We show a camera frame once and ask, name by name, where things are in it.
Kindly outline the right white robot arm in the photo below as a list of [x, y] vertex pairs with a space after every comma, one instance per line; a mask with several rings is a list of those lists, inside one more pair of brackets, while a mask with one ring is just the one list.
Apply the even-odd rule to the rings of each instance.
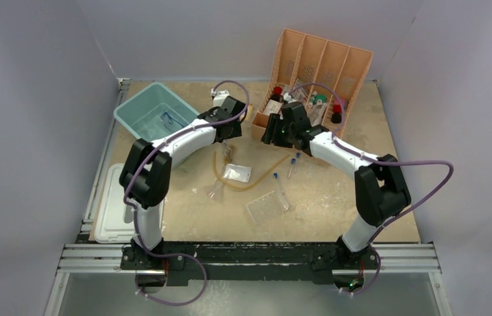
[[269, 116], [261, 140], [278, 147], [293, 147], [325, 161], [354, 181], [358, 214], [337, 240], [336, 258], [343, 267], [359, 263], [378, 228], [412, 202], [395, 156], [364, 153], [338, 139], [328, 128], [311, 125], [304, 106], [297, 101]]

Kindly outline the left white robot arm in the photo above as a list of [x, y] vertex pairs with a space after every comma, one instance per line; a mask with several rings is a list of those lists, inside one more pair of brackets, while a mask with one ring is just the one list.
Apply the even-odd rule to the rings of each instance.
[[215, 98], [214, 106], [190, 124], [165, 138], [132, 145], [119, 178], [124, 203], [132, 210], [133, 244], [137, 260], [155, 269], [167, 257], [162, 250], [161, 204], [169, 191], [171, 172], [195, 151], [242, 135], [241, 123], [248, 104], [234, 97]]

